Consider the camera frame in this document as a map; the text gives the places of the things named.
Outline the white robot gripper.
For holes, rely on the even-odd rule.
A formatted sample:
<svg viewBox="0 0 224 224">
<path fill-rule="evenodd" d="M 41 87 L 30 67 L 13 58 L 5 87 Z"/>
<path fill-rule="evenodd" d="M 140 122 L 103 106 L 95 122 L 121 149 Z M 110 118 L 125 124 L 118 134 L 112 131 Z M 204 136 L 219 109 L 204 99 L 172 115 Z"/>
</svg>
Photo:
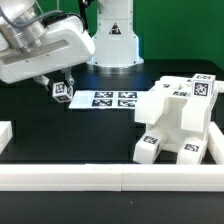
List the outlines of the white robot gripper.
<svg viewBox="0 0 224 224">
<path fill-rule="evenodd" d="M 48 26 L 40 41 L 42 45 L 30 52 L 0 51 L 0 80 L 14 83 L 34 77 L 36 83 L 49 91 L 50 80 L 44 74 L 62 69 L 66 86 L 72 87 L 75 80 L 72 70 L 66 67 L 89 61 L 95 51 L 82 22 L 75 16 L 55 22 Z"/>
</svg>

